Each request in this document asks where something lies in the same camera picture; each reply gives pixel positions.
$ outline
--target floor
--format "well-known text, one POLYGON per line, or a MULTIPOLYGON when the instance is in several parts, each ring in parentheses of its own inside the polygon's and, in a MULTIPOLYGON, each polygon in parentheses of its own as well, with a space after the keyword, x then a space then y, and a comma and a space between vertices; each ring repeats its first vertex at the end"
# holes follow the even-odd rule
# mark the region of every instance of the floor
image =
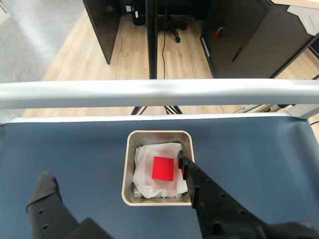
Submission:
MULTIPOLYGON (((111 64, 104 59, 82 1, 2 0, 12 17, 0 26, 0 79, 15 81, 148 79, 147 30, 134 26, 130 16, 121 19, 111 64)), ((166 35, 166 79, 211 78, 199 41, 200 22, 188 21, 180 31, 181 43, 166 35)), ((158 78, 163 78, 163 32, 158 36, 158 78)), ((319 60, 306 50, 278 79, 312 79, 319 60)), ((180 107, 185 114, 232 113, 243 106, 180 107)), ((24 117, 129 115, 133 108, 28 109, 24 117)), ((149 107, 144 114, 165 114, 149 107)), ((319 124, 313 126, 319 138, 319 124)))

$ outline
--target red cube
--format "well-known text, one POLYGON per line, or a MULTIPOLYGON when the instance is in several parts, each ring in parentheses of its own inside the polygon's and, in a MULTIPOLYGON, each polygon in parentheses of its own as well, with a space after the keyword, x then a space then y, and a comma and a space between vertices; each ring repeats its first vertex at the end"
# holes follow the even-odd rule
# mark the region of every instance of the red cube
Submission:
POLYGON ((154 157, 152 179, 174 181, 174 159, 154 157))

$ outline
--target blue table surface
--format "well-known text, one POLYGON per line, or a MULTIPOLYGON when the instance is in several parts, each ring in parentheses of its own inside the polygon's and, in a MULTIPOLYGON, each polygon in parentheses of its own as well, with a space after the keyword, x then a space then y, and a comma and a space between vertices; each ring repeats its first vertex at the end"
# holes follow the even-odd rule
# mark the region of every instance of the blue table surface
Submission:
POLYGON ((319 148, 307 120, 291 117, 0 126, 0 238, 31 238, 25 206, 42 171, 63 202, 116 239, 200 238, 191 207, 130 207, 121 197, 126 143, 134 130, 185 130, 196 164, 267 223, 319 228, 319 148))

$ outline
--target gray carpet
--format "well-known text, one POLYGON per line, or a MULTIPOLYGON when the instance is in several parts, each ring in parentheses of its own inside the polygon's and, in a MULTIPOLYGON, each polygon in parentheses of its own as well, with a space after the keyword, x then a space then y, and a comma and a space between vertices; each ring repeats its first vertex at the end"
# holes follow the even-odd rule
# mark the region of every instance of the gray carpet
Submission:
POLYGON ((83 2, 1 2, 11 17, 0 25, 0 83, 39 81, 84 10, 83 2))

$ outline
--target wooden floor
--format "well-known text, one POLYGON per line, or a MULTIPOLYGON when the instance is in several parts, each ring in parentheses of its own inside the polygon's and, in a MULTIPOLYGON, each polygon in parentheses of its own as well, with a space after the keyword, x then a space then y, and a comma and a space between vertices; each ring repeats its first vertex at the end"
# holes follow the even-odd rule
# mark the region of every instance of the wooden floor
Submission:
MULTIPOLYGON (((165 78, 204 79, 212 78, 199 37, 201 23, 188 21, 186 31, 179 31, 181 42, 175 43, 172 34, 166 34, 165 78)), ((163 79, 163 32, 158 35, 158 79, 163 79)), ((312 79, 319 74, 319 60, 306 50, 278 79, 312 79)), ((111 64, 105 61, 86 11, 82 13, 66 38, 44 81, 76 80, 130 80, 148 79, 147 29, 134 26, 130 16, 123 16, 116 37, 111 64)), ((186 106, 180 107, 185 114, 232 113, 243 106, 186 106)), ((132 107, 124 108, 68 108, 28 109, 24 117, 57 116, 105 116, 130 115, 132 107)), ((144 114, 165 114, 163 107, 148 107, 144 114)), ((311 121, 319 120, 315 116, 311 121)), ((313 126, 319 139, 319 123, 313 126)))

